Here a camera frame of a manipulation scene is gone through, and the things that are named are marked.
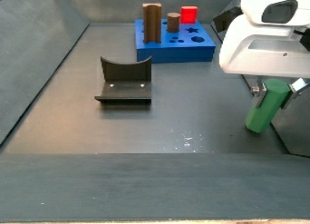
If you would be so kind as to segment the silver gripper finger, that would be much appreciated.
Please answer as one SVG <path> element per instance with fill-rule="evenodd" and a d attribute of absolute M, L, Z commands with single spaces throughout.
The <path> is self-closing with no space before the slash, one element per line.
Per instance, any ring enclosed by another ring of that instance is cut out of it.
<path fill-rule="evenodd" d="M 252 86 L 251 88 L 251 93 L 252 93 L 252 105 L 255 108 L 259 108 L 261 103 L 263 103 L 263 99 L 265 96 L 265 86 L 263 82 L 259 82 L 255 86 Z"/>
<path fill-rule="evenodd" d="M 303 90 L 310 87 L 310 79 L 299 78 L 293 83 L 288 85 L 289 92 L 284 99 L 284 102 L 280 105 L 281 109 L 288 107 L 291 101 L 303 93 Z"/>

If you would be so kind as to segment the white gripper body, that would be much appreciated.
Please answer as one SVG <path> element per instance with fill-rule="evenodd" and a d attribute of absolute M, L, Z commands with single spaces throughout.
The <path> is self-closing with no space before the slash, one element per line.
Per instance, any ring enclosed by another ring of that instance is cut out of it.
<path fill-rule="evenodd" d="M 219 53 L 225 73 L 310 78 L 310 0 L 240 0 Z"/>

